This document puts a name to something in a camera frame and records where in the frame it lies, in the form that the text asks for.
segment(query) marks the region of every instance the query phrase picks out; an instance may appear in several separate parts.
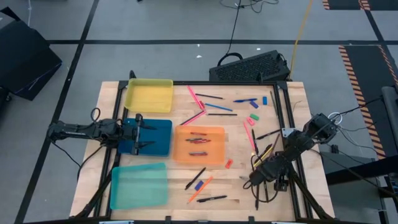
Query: teal tray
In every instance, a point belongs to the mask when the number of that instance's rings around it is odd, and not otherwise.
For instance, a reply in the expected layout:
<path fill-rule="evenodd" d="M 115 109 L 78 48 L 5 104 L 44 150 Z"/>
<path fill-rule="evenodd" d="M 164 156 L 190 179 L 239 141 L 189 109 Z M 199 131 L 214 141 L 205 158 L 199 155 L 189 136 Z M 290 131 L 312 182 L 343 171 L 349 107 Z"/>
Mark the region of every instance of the teal tray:
<path fill-rule="evenodd" d="M 115 167 L 112 170 L 111 209 L 165 205 L 168 194 L 164 163 Z"/>

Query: wooden table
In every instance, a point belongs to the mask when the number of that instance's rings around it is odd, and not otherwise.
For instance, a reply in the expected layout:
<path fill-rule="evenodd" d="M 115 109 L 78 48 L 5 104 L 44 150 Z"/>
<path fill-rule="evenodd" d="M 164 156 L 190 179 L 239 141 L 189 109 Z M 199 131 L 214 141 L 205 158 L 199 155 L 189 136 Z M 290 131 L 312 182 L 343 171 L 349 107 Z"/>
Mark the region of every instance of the wooden table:
<path fill-rule="evenodd" d="M 101 109 L 101 117 L 111 118 L 117 93 L 118 82 L 103 82 L 99 93 L 97 107 Z M 289 96 L 294 107 L 294 120 L 297 128 L 302 129 L 303 125 L 311 118 L 308 102 L 305 95 L 303 83 L 288 83 Z M 128 220 L 164 220 L 165 216 L 170 215 L 172 220 L 228 220 L 228 221 L 247 221 L 248 216 L 254 216 L 256 221 L 294 221 L 294 212 L 290 190 L 279 192 L 278 196 L 271 203 L 260 203 L 259 210 L 254 206 L 254 197 L 250 190 L 242 188 L 244 181 L 239 176 L 248 176 L 251 171 L 250 157 L 251 145 L 243 127 L 243 121 L 251 113 L 260 117 L 253 127 L 257 135 L 265 134 L 279 129 L 279 122 L 272 105 L 270 91 L 271 86 L 192 86 L 196 93 L 207 95 L 222 96 L 225 100 L 212 98 L 200 98 L 203 102 L 214 103 L 233 109 L 237 116 L 207 116 L 204 115 L 189 125 L 198 126 L 222 126 L 226 132 L 226 156 L 225 162 L 232 159 L 233 165 L 230 169 L 224 166 L 207 166 L 206 171 L 201 175 L 201 180 L 206 180 L 209 176 L 214 179 L 200 193 L 198 198 L 211 197 L 216 195 L 227 195 L 226 199 L 214 200 L 212 202 L 187 204 L 186 201 L 195 192 L 191 187 L 184 190 L 185 185 L 196 176 L 203 166 L 188 166 L 174 162 L 170 157 L 148 157 L 122 155 L 120 166 L 134 166 L 153 162 L 164 162 L 168 168 L 167 178 L 169 180 L 169 202 L 167 205 L 158 207 L 137 208 L 132 210 L 113 210 L 112 219 Z M 262 105 L 262 97 L 268 97 L 268 105 Z M 259 108 L 253 108 L 249 103 L 232 103 L 236 99 L 258 98 Z M 285 110 L 283 93 L 280 91 L 282 108 L 284 109 L 285 123 L 287 124 L 287 113 Z M 225 111 L 216 108 L 206 108 L 209 113 L 224 113 Z M 119 117 L 121 118 L 123 106 L 120 108 Z M 190 96 L 187 87 L 184 85 L 174 86 L 174 98 L 172 111 L 170 113 L 142 113 L 147 119 L 170 119 L 173 128 L 200 111 Z M 135 113 L 130 113 L 128 117 L 135 117 Z M 274 134 L 257 142 L 260 152 L 265 147 L 273 143 L 277 135 Z M 95 149 L 98 142 L 88 141 L 85 158 Z M 279 140 L 276 150 L 282 150 L 282 141 Z M 101 168 L 103 166 L 105 150 L 100 150 L 82 168 L 80 179 L 77 183 L 75 198 L 70 215 L 80 212 L 93 196 L 98 188 L 100 181 Z M 317 202 L 325 211 L 334 217 L 333 207 L 330 200 L 328 186 L 326 184 L 325 173 L 321 158 L 317 153 L 306 151 L 302 154 L 303 167 L 309 191 L 313 194 Z M 273 183 L 269 183 L 269 195 L 273 195 Z M 301 191 L 297 188 L 300 203 L 301 216 L 305 217 Z M 260 198 L 265 198 L 264 189 L 260 188 Z M 106 210 L 108 201 L 108 190 L 103 196 L 103 206 L 101 215 Z"/>

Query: orange pen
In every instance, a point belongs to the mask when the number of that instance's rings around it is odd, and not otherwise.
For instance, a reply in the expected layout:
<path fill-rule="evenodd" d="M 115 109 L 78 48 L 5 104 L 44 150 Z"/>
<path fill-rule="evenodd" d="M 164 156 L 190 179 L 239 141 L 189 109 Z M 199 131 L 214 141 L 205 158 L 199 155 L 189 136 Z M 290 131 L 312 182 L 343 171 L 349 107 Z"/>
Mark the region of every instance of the orange pen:
<path fill-rule="evenodd" d="M 206 182 L 199 188 L 198 191 L 195 192 L 195 194 L 192 195 L 192 197 L 188 200 L 187 203 L 190 203 L 195 197 L 206 187 L 210 181 L 213 180 L 213 176 L 209 177 L 209 179 L 206 180 Z"/>

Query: orange and black hazard stripe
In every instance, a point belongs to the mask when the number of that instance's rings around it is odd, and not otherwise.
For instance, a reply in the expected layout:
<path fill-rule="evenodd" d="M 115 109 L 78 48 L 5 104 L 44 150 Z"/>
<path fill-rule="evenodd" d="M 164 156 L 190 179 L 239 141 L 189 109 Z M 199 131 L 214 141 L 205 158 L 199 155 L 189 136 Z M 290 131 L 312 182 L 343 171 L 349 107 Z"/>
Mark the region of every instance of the orange and black hazard stripe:
<path fill-rule="evenodd" d="M 323 7 L 324 7 L 325 9 L 327 9 L 327 10 L 330 9 L 329 1 L 328 1 L 328 0 L 322 0 L 322 4 L 323 4 Z"/>
<path fill-rule="evenodd" d="M 358 0 L 359 6 L 361 6 L 361 9 L 363 10 L 371 10 L 371 6 L 369 5 L 368 0 Z"/>
<path fill-rule="evenodd" d="M 380 49 L 380 51 L 381 51 L 381 54 L 383 55 L 384 61 L 386 61 L 386 64 L 387 64 L 387 66 L 388 66 L 388 69 L 390 70 L 390 73 L 391 73 L 391 75 L 392 75 L 392 77 L 393 77 L 395 83 L 398 85 L 398 78 L 397 78 L 397 76 L 396 76 L 396 73 L 394 72 L 394 69 L 393 69 L 392 66 L 391 66 L 390 60 L 388 60 L 388 57 L 387 57 L 387 55 L 386 55 L 386 52 L 384 51 L 384 49 L 383 49 L 380 45 L 378 45 L 378 47 L 379 47 L 379 49 Z"/>
<path fill-rule="evenodd" d="M 359 105 L 364 105 L 366 103 L 365 98 L 363 97 L 361 87 L 359 87 L 359 83 L 355 76 L 355 72 L 349 60 L 347 51 L 343 46 L 339 46 L 338 49 L 340 51 L 341 57 L 343 58 L 343 63 L 346 68 L 349 81 L 351 82 L 351 86 L 353 87 L 355 98 Z M 377 158 L 384 159 L 386 157 L 386 153 L 383 150 L 383 146 L 381 145 L 379 135 L 376 131 L 376 127 L 374 126 L 374 121 L 372 120 L 368 108 L 366 106 L 362 107 L 361 113 L 365 121 L 365 125 L 368 127 L 368 132 L 371 137 L 374 149 L 376 151 Z"/>

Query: yellow tray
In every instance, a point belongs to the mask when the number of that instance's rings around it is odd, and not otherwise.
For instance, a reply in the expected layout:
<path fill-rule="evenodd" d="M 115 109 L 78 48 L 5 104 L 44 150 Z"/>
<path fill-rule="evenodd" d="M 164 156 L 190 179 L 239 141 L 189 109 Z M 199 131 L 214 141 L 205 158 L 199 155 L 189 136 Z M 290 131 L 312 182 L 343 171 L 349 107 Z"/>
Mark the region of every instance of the yellow tray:
<path fill-rule="evenodd" d="M 132 78 L 124 107 L 134 112 L 168 113 L 172 108 L 173 80 Z"/>

